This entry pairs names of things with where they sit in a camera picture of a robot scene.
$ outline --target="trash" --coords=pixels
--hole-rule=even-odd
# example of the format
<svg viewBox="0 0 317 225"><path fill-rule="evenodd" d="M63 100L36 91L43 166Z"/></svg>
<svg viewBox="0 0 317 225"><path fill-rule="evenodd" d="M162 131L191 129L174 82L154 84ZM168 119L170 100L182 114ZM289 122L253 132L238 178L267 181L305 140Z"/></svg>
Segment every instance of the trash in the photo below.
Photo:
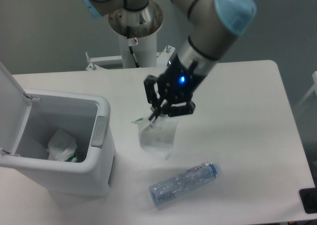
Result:
<svg viewBox="0 0 317 225"><path fill-rule="evenodd" d="M152 122L148 118L144 117L133 122L139 127L140 146L144 151L167 160L173 150L178 120L159 116L155 122Z"/></svg>
<svg viewBox="0 0 317 225"><path fill-rule="evenodd" d="M75 138L59 128L49 141L48 152L51 161L76 162L77 144Z"/></svg>

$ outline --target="white trash can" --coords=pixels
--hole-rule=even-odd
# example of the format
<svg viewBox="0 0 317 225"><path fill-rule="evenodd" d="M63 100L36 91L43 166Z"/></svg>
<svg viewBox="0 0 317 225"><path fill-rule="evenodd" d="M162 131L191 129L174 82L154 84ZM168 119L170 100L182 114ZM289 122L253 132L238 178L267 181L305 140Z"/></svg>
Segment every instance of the white trash can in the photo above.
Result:
<svg viewBox="0 0 317 225"><path fill-rule="evenodd" d="M115 155L110 106L100 96L23 90L0 62L0 166L51 191L105 196ZM47 146L62 128L82 162L50 161Z"/></svg>

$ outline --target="crushed plastic bottle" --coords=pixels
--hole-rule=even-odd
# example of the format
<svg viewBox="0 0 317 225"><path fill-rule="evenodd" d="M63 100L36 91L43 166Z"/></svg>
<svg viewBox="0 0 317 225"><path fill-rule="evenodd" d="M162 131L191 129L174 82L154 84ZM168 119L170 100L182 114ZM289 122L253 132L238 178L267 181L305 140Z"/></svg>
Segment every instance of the crushed plastic bottle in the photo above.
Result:
<svg viewBox="0 0 317 225"><path fill-rule="evenodd" d="M150 193L156 206L186 194L216 179L218 169L209 162L187 170L170 179L150 186Z"/></svg>

